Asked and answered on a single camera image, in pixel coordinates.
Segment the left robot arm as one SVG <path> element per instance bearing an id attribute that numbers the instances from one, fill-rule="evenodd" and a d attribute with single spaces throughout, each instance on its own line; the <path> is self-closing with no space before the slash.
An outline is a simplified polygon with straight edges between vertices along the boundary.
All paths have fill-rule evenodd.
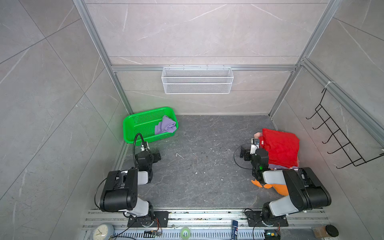
<path id="1" fill-rule="evenodd" d="M 153 164 L 161 160 L 159 152 L 143 150 L 134 154 L 136 166 L 124 171 L 110 171 L 101 182 L 100 199 L 94 199 L 95 206 L 102 212 L 128 214 L 139 221 L 152 222 L 155 219 L 150 202 L 139 198 L 138 186 L 151 183 Z"/>

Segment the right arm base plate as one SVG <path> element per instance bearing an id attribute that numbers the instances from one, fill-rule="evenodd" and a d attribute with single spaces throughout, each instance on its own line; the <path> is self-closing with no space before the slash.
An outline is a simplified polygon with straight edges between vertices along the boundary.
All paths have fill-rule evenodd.
<path id="1" fill-rule="evenodd" d="M 261 211 L 245 210 L 244 214 L 247 218 L 249 227 L 288 227 L 286 216 L 273 217 L 268 220 L 262 219 Z"/>

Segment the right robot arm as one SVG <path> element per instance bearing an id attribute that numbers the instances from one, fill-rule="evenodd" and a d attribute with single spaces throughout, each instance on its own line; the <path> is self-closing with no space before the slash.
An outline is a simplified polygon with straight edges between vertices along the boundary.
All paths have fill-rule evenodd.
<path id="1" fill-rule="evenodd" d="M 331 195 L 311 168 L 273 170 L 264 149 L 240 147 L 240 158 L 250 162 L 252 183 L 259 188 L 275 189 L 282 197 L 264 203 L 260 211 L 245 211 L 250 220 L 266 226 L 284 225 L 285 216 L 327 207 Z"/>

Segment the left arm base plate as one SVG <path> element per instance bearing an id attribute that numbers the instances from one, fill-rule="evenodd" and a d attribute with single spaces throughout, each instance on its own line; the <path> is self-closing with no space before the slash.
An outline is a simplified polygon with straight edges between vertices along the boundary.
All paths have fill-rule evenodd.
<path id="1" fill-rule="evenodd" d="M 169 222 L 169 214 L 168 211 L 154 211 L 144 217 L 130 215 L 127 226 L 133 228 L 166 228 Z"/>

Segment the purple t-shirt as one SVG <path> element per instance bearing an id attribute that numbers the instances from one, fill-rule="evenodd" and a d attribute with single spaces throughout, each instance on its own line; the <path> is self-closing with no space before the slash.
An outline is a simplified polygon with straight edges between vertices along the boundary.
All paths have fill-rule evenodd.
<path id="1" fill-rule="evenodd" d="M 163 116 L 162 121 L 155 126 L 155 135 L 174 133 L 176 130 L 176 122 L 168 116 Z"/>

